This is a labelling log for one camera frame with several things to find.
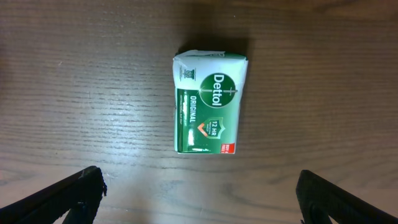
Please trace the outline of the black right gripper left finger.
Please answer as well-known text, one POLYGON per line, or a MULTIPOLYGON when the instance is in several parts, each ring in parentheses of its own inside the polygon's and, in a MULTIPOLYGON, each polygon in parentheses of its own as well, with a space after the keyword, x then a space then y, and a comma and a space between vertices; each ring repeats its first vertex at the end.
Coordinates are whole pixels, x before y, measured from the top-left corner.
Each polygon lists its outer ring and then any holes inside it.
POLYGON ((1 223, 93 223, 107 186, 99 167, 89 166, 1 209, 1 223))

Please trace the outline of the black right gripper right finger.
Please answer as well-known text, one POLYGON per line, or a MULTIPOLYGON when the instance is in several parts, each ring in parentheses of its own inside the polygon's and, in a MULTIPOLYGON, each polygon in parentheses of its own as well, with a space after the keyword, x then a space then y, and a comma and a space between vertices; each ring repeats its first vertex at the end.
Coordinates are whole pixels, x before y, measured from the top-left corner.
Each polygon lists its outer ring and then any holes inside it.
POLYGON ((296 186, 304 224, 397 224, 397 218, 350 194, 309 170, 296 186))

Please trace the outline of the green Dettol soap bar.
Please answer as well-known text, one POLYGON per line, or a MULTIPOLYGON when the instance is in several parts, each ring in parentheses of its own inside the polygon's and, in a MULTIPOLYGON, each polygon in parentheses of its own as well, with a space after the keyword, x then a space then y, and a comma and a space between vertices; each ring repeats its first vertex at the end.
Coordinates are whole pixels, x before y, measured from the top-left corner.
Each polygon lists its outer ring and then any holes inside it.
POLYGON ((179 154, 234 154, 248 59, 189 50, 173 59, 174 147, 179 154))

